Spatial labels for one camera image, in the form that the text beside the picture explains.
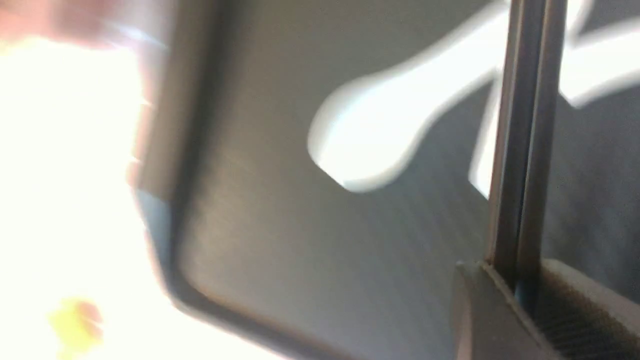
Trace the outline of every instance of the gray panel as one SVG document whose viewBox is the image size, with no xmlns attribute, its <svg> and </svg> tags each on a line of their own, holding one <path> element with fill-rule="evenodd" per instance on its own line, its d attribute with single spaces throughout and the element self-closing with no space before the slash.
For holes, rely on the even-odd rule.
<svg viewBox="0 0 640 360">
<path fill-rule="evenodd" d="M 180 268 L 210 299 L 355 358 L 451 357 L 453 266 L 480 259 L 486 235 L 486 200 L 467 172 L 488 87 L 443 115 L 375 192 L 343 190 L 306 141 L 333 89 L 419 52 L 482 4 L 243 4 Z M 544 242 L 548 256 L 636 300 L 637 97 L 581 110 L 559 101 Z"/>
</svg>

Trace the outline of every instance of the white logo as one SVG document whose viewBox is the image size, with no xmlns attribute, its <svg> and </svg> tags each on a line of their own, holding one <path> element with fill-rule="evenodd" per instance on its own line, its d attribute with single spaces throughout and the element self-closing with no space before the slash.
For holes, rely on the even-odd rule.
<svg viewBox="0 0 640 360">
<path fill-rule="evenodd" d="M 574 107 L 640 81 L 640 19 L 578 37 L 592 4 L 568 5 L 559 90 Z M 444 112 L 493 80 L 469 170 L 469 181 L 488 197 L 508 17 L 508 5 L 494 2 L 413 58 L 336 89 L 309 131 L 316 165 L 349 191 L 382 187 Z"/>
</svg>

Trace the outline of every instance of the black border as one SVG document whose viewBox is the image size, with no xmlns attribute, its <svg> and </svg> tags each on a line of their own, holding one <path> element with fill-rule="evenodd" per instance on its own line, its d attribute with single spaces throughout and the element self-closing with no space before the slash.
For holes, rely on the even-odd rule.
<svg viewBox="0 0 640 360">
<path fill-rule="evenodd" d="M 205 147 L 211 110 L 228 69 L 226 56 L 242 0 L 189 0 L 179 4 L 156 117 L 136 196 L 159 260 L 164 285 L 181 311 L 256 341 L 284 356 L 354 359 L 208 299 L 180 271 L 178 242 Z"/>
</svg>

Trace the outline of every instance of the vertical bar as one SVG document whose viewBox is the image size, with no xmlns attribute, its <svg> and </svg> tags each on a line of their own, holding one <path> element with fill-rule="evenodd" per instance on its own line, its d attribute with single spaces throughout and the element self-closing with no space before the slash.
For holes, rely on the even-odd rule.
<svg viewBox="0 0 640 360">
<path fill-rule="evenodd" d="M 544 0 L 511 0 L 493 161 L 487 262 L 515 289 Z"/>
<path fill-rule="evenodd" d="M 565 19 L 566 0 L 548 0 L 542 25 L 538 82 L 516 257 L 516 294 L 529 313 L 535 308 L 537 297 Z"/>
</svg>

